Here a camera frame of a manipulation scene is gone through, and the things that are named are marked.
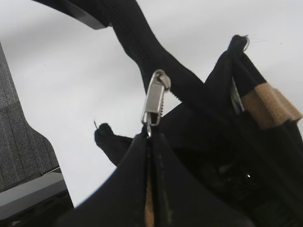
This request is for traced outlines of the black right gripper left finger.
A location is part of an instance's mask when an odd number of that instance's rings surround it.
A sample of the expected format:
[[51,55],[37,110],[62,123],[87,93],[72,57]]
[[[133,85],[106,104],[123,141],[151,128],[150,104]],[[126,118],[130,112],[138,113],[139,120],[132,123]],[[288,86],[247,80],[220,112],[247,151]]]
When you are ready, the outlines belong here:
[[136,135],[112,175],[57,227],[144,227],[147,137]]

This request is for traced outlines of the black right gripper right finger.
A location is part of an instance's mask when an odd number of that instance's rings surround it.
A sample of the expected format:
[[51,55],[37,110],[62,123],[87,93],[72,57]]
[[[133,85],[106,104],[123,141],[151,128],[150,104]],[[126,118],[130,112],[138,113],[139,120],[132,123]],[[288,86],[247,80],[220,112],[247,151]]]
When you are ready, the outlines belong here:
[[151,188],[156,227],[252,227],[242,212],[209,192],[183,166],[161,133],[151,137]]

